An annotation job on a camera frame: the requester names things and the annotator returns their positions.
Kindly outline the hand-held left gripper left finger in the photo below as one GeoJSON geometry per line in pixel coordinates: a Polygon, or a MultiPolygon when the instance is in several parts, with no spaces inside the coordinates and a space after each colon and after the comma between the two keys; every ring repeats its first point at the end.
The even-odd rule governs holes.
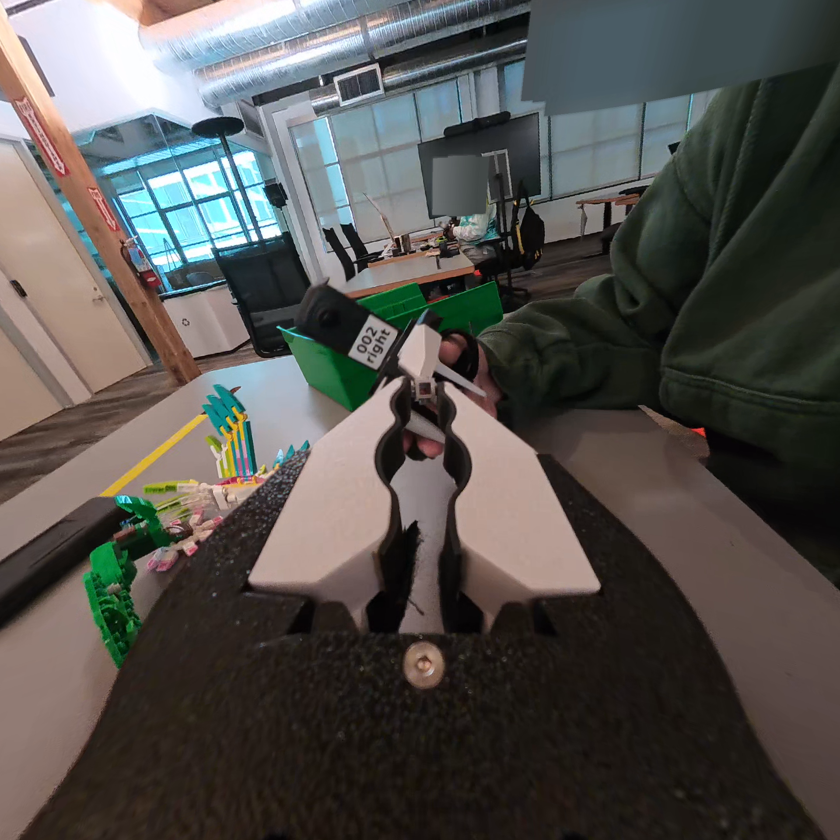
{"type": "Polygon", "coordinates": [[[392,480],[412,390],[397,378],[312,448],[248,576],[256,592],[347,608],[359,629],[399,630],[413,579],[392,480]]]}

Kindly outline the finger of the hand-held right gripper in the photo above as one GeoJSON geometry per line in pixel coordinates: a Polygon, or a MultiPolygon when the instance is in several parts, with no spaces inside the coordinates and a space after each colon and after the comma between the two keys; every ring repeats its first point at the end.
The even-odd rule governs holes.
{"type": "Polygon", "coordinates": [[[436,313],[421,314],[405,331],[395,352],[394,377],[432,382],[439,363],[442,319],[436,313]]]}
{"type": "Polygon", "coordinates": [[[479,388],[474,382],[468,380],[466,377],[450,369],[444,364],[436,364],[433,373],[434,399],[438,399],[438,393],[441,392],[441,388],[445,382],[456,386],[463,392],[468,392],[479,398],[487,397],[487,393],[483,389],[479,388]]]}

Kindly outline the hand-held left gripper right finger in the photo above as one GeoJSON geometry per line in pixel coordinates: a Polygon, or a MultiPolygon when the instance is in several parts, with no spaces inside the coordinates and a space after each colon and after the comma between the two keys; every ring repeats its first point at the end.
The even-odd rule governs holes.
{"type": "Polygon", "coordinates": [[[480,633],[510,603],[601,590],[535,450],[452,385],[438,390],[447,504],[438,591],[448,634],[480,633]]]}

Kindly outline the green storage bin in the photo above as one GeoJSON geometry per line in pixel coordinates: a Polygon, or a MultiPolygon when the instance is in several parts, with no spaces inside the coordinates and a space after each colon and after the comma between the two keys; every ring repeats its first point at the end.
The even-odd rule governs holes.
{"type": "MultiPolygon", "coordinates": [[[[502,320],[497,284],[427,301],[415,282],[358,300],[360,305],[398,329],[418,318],[426,309],[442,320],[442,330],[457,329],[476,337],[502,320]]],[[[365,402],[375,382],[375,372],[319,342],[302,336],[295,327],[276,329],[283,335],[310,386],[353,411],[365,402]]]]}

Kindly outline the green lego plant model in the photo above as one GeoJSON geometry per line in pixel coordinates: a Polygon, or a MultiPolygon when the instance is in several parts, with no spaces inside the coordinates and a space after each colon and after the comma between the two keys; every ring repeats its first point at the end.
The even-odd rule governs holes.
{"type": "Polygon", "coordinates": [[[224,512],[202,493],[160,505],[126,495],[113,500],[122,515],[119,530],[91,551],[90,570],[82,582],[93,622],[120,669],[142,625],[132,596],[138,562],[144,560],[151,573],[169,573],[194,555],[223,521],[224,512]]]}

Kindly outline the person's right forearm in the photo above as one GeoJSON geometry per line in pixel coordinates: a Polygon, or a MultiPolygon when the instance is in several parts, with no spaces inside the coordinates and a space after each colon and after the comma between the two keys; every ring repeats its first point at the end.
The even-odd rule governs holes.
{"type": "Polygon", "coordinates": [[[661,395],[662,353],[676,319],[647,282],[615,275],[570,297],[523,306],[478,337],[498,405],[513,422],[574,408],[645,406],[678,419],[661,395]]]}

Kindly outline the colourful lego feather fan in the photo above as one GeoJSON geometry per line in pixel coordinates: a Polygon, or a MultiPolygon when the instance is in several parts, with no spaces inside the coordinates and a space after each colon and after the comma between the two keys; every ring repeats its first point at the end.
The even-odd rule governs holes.
{"type": "Polygon", "coordinates": [[[221,480],[251,480],[256,477],[255,441],[249,416],[236,394],[222,385],[214,385],[207,395],[203,412],[215,435],[206,442],[215,458],[217,475],[221,480]]]}

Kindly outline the black mesh office chair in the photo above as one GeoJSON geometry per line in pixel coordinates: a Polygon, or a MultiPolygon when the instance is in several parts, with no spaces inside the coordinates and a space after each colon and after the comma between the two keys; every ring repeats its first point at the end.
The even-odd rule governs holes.
{"type": "Polygon", "coordinates": [[[265,359],[289,355],[286,331],[293,328],[311,285],[291,234],[214,247],[212,254],[257,355],[265,359]]]}

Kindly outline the black slim chair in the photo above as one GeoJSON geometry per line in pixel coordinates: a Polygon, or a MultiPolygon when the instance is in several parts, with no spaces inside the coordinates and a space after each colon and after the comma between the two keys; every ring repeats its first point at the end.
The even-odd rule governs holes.
{"type": "Polygon", "coordinates": [[[354,254],[357,272],[367,269],[372,263],[382,261],[382,252],[371,252],[362,241],[353,224],[341,224],[341,230],[354,254]]]}
{"type": "Polygon", "coordinates": [[[350,281],[356,275],[356,268],[347,249],[344,247],[342,241],[340,240],[340,238],[338,237],[338,235],[332,227],[323,227],[322,234],[327,245],[329,245],[329,247],[332,249],[332,252],[338,258],[343,269],[345,280],[350,281]]]}

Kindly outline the grey meeting table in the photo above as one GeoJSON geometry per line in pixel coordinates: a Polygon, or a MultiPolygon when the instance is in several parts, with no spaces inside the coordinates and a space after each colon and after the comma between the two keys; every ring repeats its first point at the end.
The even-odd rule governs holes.
{"type": "Polygon", "coordinates": [[[415,283],[426,286],[457,280],[472,275],[474,268],[459,252],[444,257],[428,250],[374,262],[351,280],[338,281],[333,287],[349,298],[361,299],[415,283]]]}

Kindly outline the white recycling bin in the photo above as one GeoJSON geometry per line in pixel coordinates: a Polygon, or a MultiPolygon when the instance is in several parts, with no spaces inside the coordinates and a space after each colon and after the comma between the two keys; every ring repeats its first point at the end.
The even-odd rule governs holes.
{"type": "Polygon", "coordinates": [[[196,360],[232,352],[250,342],[225,282],[167,293],[161,296],[161,301],[196,360]]]}

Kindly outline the black yellow backpack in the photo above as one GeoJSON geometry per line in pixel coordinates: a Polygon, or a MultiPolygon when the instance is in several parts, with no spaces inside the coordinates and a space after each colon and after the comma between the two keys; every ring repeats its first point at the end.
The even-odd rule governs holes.
{"type": "Polygon", "coordinates": [[[527,194],[519,196],[511,211],[511,252],[513,265],[523,270],[536,266],[543,256],[545,226],[533,210],[527,194]]]}

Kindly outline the yellow tape strip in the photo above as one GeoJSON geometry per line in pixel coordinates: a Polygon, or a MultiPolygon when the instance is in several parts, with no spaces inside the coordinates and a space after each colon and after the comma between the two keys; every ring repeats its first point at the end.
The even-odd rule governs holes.
{"type": "Polygon", "coordinates": [[[172,450],[174,446],[181,443],[184,438],[196,430],[206,420],[207,415],[204,413],[194,416],[189,422],[178,428],[163,443],[159,444],[148,455],[144,456],[138,463],[123,473],[120,478],[116,479],[113,483],[111,483],[111,485],[107,486],[101,493],[99,493],[99,496],[102,498],[113,498],[119,495],[129,484],[142,476],[146,470],[152,467],[161,457],[172,450]]]}

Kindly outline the large grid window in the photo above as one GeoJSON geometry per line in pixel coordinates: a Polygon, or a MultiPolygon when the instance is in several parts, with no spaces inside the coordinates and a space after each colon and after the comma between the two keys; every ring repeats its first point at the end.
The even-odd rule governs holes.
{"type": "Polygon", "coordinates": [[[164,273],[206,262],[214,249],[274,238],[287,224],[270,204],[266,155],[236,143],[147,154],[99,174],[154,267],[164,273]]]}

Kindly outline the red fire extinguisher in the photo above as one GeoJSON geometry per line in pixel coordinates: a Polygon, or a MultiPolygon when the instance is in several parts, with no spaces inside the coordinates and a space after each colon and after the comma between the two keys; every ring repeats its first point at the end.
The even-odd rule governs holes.
{"type": "Polygon", "coordinates": [[[131,268],[137,281],[144,288],[155,292],[160,291],[162,288],[161,277],[138,241],[134,237],[123,239],[120,248],[124,261],[131,268]]]}

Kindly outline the black television screen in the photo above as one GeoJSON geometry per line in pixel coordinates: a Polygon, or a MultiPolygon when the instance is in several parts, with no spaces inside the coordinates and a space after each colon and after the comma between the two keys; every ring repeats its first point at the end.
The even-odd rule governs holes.
{"type": "Polygon", "coordinates": [[[430,217],[482,214],[542,187],[540,117],[499,112],[447,127],[417,146],[430,217]]]}

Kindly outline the black floor lamp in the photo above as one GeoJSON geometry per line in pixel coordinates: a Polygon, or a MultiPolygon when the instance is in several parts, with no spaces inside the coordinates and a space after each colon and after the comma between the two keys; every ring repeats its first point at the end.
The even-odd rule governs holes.
{"type": "Polygon", "coordinates": [[[245,128],[244,122],[239,118],[228,116],[214,117],[196,122],[192,126],[192,132],[196,137],[206,140],[218,140],[222,146],[225,159],[227,161],[228,169],[234,179],[236,190],[242,199],[245,211],[248,216],[249,225],[244,225],[244,229],[251,228],[258,240],[262,239],[262,234],[259,228],[259,221],[256,218],[254,209],[249,200],[245,184],[238,171],[233,152],[231,151],[228,138],[239,134],[245,128]]]}

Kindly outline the wooden standing desk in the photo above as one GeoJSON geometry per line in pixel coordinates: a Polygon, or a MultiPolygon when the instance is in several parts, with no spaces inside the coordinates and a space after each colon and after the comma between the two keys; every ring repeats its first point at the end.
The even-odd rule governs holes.
{"type": "Polygon", "coordinates": [[[598,254],[592,254],[590,255],[590,257],[609,255],[616,232],[623,223],[623,220],[613,222],[613,209],[615,207],[622,207],[624,209],[625,216],[628,216],[647,189],[648,185],[639,185],[623,190],[613,196],[585,198],[581,199],[576,203],[576,206],[581,213],[580,238],[583,238],[585,236],[586,225],[588,220],[586,212],[587,208],[601,207],[603,210],[602,232],[600,236],[601,250],[598,254]]]}

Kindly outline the short red fire sign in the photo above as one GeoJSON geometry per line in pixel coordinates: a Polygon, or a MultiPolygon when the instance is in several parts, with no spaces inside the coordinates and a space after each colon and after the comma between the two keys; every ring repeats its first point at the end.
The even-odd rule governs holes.
{"type": "Polygon", "coordinates": [[[87,191],[91,200],[95,203],[105,225],[107,225],[113,233],[120,234],[122,232],[122,228],[117,218],[114,216],[107,199],[101,193],[99,188],[96,186],[89,186],[87,187],[87,191]]]}

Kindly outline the black flat case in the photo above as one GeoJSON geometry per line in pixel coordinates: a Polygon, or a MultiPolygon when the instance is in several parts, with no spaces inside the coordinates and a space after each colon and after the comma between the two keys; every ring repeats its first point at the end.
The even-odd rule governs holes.
{"type": "Polygon", "coordinates": [[[109,542],[130,514],[111,497],[95,497],[33,537],[1,562],[1,625],[109,542]]]}

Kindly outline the white door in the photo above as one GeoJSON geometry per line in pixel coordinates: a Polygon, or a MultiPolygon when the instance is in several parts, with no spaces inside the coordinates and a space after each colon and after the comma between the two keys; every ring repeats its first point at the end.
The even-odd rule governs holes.
{"type": "Polygon", "coordinates": [[[67,395],[83,401],[151,365],[116,294],[21,140],[1,140],[2,273],[72,373],[67,395]]]}
{"type": "Polygon", "coordinates": [[[1,439],[5,440],[73,405],[35,348],[1,314],[1,439]]]}

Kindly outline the person's green jacket torso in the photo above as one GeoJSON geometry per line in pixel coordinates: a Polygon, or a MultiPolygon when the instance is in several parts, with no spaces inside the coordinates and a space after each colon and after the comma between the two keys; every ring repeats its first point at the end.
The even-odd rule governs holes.
{"type": "Polygon", "coordinates": [[[838,62],[721,91],[616,237],[615,309],[708,467],[838,585],[838,62]]]}

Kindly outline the long red fire sign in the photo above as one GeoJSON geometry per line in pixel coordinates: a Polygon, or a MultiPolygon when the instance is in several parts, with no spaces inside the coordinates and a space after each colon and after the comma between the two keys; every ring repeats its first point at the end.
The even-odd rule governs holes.
{"type": "Polygon", "coordinates": [[[70,169],[62,157],[60,150],[56,147],[47,127],[41,121],[33,103],[26,96],[12,99],[11,103],[18,118],[26,126],[31,140],[37,146],[42,158],[53,174],[59,178],[68,177],[70,175],[70,169]]]}

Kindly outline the wooden support post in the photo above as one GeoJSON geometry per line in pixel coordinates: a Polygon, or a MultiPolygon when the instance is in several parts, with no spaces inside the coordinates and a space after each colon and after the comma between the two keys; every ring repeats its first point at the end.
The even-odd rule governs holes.
{"type": "Polygon", "coordinates": [[[70,175],[64,178],[57,177],[50,170],[59,189],[79,217],[103,263],[154,346],[164,368],[176,384],[185,385],[192,382],[201,374],[193,356],[187,350],[157,292],[144,288],[124,261],[120,246],[121,241],[128,236],[122,226],[120,234],[113,233],[105,225],[91,200],[87,187],[99,188],[98,182],[84,161],[65,120],[49,95],[46,84],[28,56],[20,37],[14,31],[5,10],[1,12],[1,84],[2,91],[12,107],[11,100],[23,96],[33,103],[70,169],[70,175]]]}

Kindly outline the white wall vent grille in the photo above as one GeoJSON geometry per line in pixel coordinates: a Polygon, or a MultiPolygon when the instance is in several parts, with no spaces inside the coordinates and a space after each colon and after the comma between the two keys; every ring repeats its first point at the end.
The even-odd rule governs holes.
{"type": "Polygon", "coordinates": [[[349,107],[385,94],[382,69],[377,62],[333,77],[332,84],[340,107],[349,107]]]}

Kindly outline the narrow silver ventilation duct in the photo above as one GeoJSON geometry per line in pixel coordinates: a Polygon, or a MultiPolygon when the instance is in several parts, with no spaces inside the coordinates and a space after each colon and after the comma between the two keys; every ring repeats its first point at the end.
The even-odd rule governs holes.
{"type": "Polygon", "coordinates": [[[336,70],[297,64],[281,67],[278,59],[267,62],[246,56],[227,60],[193,72],[199,97],[211,109],[258,98],[273,102],[300,91],[331,90],[333,78],[376,64],[387,92],[416,87],[427,81],[454,77],[499,61],[520,60],[527,48],[525,28],[519,27],[480,38],[443,38],[425,45],[401,49],[372,59],[352,59],[336,70]]]}

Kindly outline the wide silver ventilation duct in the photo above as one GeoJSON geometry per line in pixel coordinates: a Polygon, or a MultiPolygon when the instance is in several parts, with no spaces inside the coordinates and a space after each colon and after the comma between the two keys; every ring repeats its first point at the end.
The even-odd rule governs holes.
{"type": "Polygon", "coordinates": [[[141,27],[139,37],[161,69],[242,75],[246,65],[326,67],[389,56],[529,9],[515,1],[221,2],[141,27]]]}

